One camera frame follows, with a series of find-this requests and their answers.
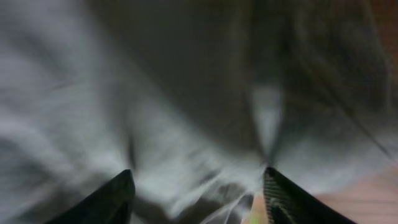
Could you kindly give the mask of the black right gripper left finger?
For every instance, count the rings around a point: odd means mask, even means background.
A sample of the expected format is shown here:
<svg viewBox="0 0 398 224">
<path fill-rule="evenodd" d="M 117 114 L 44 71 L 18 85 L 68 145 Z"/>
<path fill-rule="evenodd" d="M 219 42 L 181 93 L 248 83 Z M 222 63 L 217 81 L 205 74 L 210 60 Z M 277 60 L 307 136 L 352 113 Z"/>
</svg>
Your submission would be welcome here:
<svg viewBox="0 0 398 224">
<path fill-rule="evenodd" d="M 46 224 L 128 224 L 134 196 L 132 172 L 126 169 Z"/>
</svg>

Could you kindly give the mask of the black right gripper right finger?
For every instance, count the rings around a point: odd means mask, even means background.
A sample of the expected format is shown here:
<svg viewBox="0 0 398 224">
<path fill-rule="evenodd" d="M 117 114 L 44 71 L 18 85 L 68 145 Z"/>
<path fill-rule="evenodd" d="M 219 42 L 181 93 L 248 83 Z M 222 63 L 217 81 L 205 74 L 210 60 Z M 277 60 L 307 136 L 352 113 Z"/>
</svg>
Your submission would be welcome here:
<svg viewBox="0 0 398 224">
<path fill-rule="evenodd" d="M 355 224 L 273 167 L 265 169 L 263 183 L 269 224 Z"/>
</svg>

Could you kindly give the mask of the grey shorts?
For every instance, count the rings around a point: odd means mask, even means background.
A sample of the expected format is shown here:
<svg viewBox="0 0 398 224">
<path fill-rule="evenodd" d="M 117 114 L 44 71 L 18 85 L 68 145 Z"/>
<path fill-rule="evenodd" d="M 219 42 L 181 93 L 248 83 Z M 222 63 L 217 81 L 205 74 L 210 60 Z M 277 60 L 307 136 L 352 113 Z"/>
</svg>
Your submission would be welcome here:
<svg viewBox="0 0 398 224">
<path fill-rule="evenodd" d="M 237 220 L 268 167 L 311 194 L 397 164 L 369 1 L 2 1 L 1 222 L 128 169 L 138 223 Z"/>
</svg>

